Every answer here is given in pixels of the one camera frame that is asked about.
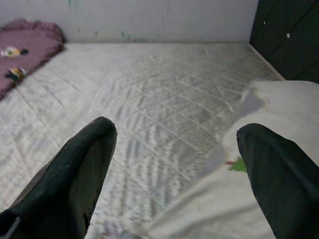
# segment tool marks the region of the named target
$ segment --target pink fabric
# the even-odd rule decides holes
[[[63,36],[53,22],[27,22],[17,19],[0,28],[0,50],[7,47],[27,49],[27,55],[16,58],[0,56],[0,98],[15,86],[5,77],[11,68],[23,68],[29,74],[63,49]]]

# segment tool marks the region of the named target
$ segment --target white wall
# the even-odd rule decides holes
[[[258,0],[0,0],[0,24],[55,21],[73,42],[248,42]]]

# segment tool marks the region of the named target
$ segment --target dark wooden panel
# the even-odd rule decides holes
[[[319,62],[302,72],[298,77],[295,78],[297,81],[312,81],[319,84]]]
[[[297,24],[316,0],[279,0],[264,19],[266,24],[254,37],[252,45],[268,60],[286,39],[287,32]]]
[[[259,30],[263,27],[266,16],[269,14],[272,7],[275,5],[277,1],[278,0],[259,0],[253,24],[253,29],[250,36],[250,42],[253,41],[253,39],[258,34]]]
[[[268,60],[287,80],[293,80],[319,60],[318,3]]]

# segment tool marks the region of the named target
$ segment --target white mattress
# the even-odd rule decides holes
[[[87,238],[137,232],[194,177],[256,80],[276,77],[246,44],[67,44],[0,101],[0,211],[106,116],[118,143]]]

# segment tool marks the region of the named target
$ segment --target pink blanket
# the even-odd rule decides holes
[[[18,19],[0,28],[0,98],[61,51],[63,41],[52,22]]]

